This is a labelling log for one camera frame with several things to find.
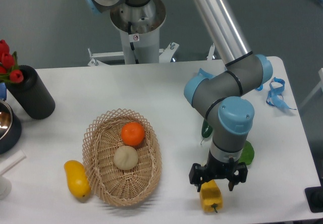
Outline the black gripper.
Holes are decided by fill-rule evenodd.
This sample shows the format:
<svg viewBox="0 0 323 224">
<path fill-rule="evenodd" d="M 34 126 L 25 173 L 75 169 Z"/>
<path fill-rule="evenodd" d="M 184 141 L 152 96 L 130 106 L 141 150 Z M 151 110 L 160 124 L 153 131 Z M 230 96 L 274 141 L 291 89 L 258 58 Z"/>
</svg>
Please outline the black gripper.
<svg viewBox="0 0 323 224">
<path fill-rule="evenodd" d="M 196 185 L 197 192 L 200 192 L 201 185 L 211 180 L 227 179 L 229 181 L 229 191 L 233 191 L 234 186 L 239 183 L 245 183 L 248 169 L 245 162 L 238 162 L 232 154 L 222 162 L 215 158 L 209 151 L 207 163 L 202 166 L 194 163 L 189 172 L 189 181 L 191 185 Z"/>
</svg>

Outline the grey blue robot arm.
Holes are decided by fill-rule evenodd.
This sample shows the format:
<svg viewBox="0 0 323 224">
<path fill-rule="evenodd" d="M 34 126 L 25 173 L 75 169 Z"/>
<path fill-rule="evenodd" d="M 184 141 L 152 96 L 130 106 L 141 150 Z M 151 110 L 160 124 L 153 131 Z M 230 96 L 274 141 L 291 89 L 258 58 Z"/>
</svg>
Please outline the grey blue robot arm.
<svg viewBox="0 0 323 224">
<path fill-rule="evenodd" d="M 87 0 L 93 11 L 109 11 L 120 31 L 126 64 L 158 63 L 159 40 L 152 33 L 166 18 L 161 0 Z M 229 189 L 247 178 L 239 159 L 252 127 L 254 108 L 242 97 L 273 75 L 270 61 L 255 55 L 246 42 L 226 0 L 194 0 L 225 64 L 219 75 L 200 70 L 184 88 L 184 96 L 213 129 L 207 163 L 195 163 L 189 181 L 200 189 L 215 179 L 227 179 Z"/>
</svg>

